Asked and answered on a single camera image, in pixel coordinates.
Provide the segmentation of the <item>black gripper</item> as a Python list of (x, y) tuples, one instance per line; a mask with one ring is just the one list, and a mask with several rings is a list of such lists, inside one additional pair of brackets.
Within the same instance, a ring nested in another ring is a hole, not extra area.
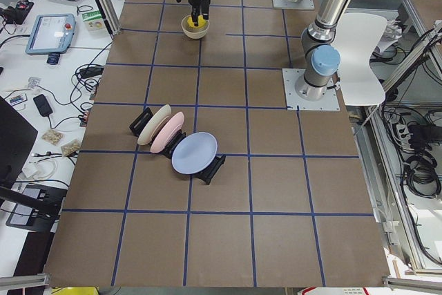
[(211, 0), (188, 0), (191, 5), (191, 27), (200, 27), (200, 15), (204, 20), (209, 20)]

